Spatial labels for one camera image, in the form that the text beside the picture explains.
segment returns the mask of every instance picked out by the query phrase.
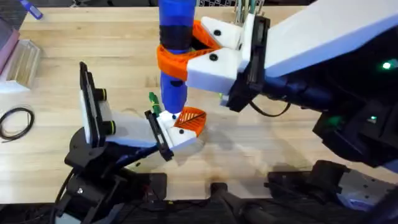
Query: blue cylinder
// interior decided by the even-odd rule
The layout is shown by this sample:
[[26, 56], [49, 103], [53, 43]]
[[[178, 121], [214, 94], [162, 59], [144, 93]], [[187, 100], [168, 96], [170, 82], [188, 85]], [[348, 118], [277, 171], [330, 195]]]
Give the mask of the blue cylinder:
[[[173, 54], [190, 49], [195, 5], [196, 0], [159, 0], [160, 44]], [[187, 100], [185, 82], [161, 72], [160, 90], [165, 109], [181, 112]]]

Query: orange clip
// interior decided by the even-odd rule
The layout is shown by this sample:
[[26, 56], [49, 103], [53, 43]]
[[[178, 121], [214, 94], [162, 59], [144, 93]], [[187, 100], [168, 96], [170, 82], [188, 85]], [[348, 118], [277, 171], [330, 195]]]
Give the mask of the orange clip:
[[197, 108], [186, 106], [178, 116], [175, 127], [196, 132], [197, 136], [203, 131], [206, 123], [206, 112]]
[[157, 65], [162, 72], [174, 78], [187, 81], [187, 65], [190, 59], [220, 49], [217, 42], [213, 40], [213, 38], [201, 26], [200, 21], [193, 22], [192, 35], [209, 48], [175, 55], [166, 50], [162, 45], [159, 45], [157, 48]]

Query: pink object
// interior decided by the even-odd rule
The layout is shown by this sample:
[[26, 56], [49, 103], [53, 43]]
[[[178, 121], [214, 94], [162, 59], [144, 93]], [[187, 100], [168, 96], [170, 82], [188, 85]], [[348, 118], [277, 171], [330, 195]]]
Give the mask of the pink object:
[[[6, 29], [4, 27], [4, 25], [0, 25], [0, 33], [6, 33], [4, 32], [2, 29]], [[11, 31], [11, 35], [8, 37], [8, 39], [6, 39], [5, 44], [1, 45], [0, 43], [0, 73], [2, 71], [2, 69], [4, 68], [5, 64], [7, 63], [7, 59], [9, 58], [9, 56], [12, 53], [12, 50], [14, 50], [15, 45], [18, 42], [18, 38], [19, 38], [19, 33], [18, 31], [14, 30], [13, 28]]]

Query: cable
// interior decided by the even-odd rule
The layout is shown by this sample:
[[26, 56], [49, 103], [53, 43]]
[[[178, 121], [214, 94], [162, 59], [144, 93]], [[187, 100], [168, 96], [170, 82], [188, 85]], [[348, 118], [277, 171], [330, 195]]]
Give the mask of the cable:
[[[2, 126], [3, 121], [6, 118], [8, 118], [10, 115], [12, 115], [13, 113], [20, 112], [20, 111], [24, 111], [28, 114], [28, 119], [27, 119], [28, 124], [27, 124], [26, 128], [17, 134], [7, 135], [6, 134], [7, 131], [5, 131]], [[13, 140], [19, 139], [30, 131], [30, 129], [33, 126], [34, 121], [35, 121], [35, 114], [30, 109], [27, 109], [25, 107], [17, 107], [17, 108], [13, 108], [13, 109], [9, 110], [5, 114], [3, 114], [3, 116], [0, 118], [0, 138], [4, 139], [5, 140], [4, 142], [11, 142]]]
[[58, 203], [59, 203], [59, 201], [60, 201], [60, 199], [61, 199], [62, 193], [63, 193], [63, 191], [65, 190], [67, 184], [69, 183], [69, 180], [71, 179], [71, 177], [72, 177], [72, 175], [73, 175], [74, 173], [75, 173], [75, 170], [72, 169], [72, 170], [70, 171], [70, 173], [68, 174], [67, 178], [63, 181], [63, 184], [62, 184], [62, 186], [61, 186], [61, 188], [60, 188], [60, 191], [58, 192], [57, 198], [55, 199], [54, 206], [53, 206], [52, 209], [51, 209], [50, 222], [49, 222], [50, 224], [54, 224], [54, 223], [55, 223], [55, 222], [54, 222], [54, 220], [55, 220], [55, 206], [58, 205]]
[[261, 115], [263, 115], [263, 116], [266, 116], [266, 117], [270, 117], [270, 118], [276, 118], [276, 117], [278, 117], [278, 116], [284, 114], [284, 113], [290, 108], [290, 106], [292, 105], [291, 103], [287, 103], [285, 109], [282, 110], [282, 112], [280, 112], [279, 114], [269, 114], [269, 113], [266, 113], [266, 112], [264, 112], [263, 110], [261, 110], [257, 105], [255, 105], [255, 104], [253, 103], [253, 101], [251, 101], [249, 104], [250, 104], [250, 106], [251, 106], [255, 111], [257, 111], [259, 114], [261, 114]]

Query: bolt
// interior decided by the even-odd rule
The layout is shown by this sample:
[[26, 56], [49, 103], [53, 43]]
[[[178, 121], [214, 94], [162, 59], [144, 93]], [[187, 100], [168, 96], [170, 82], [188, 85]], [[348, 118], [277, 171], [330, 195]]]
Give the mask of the bolt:
[[210, 60], [212, 60], [212, 61], [217, 61], [218, 60], [218, 56], [217, 56], [217, 54], [210, 54]]
[[214, 35], [221, 35], [221, 31], [220, 30], [214, 30]]

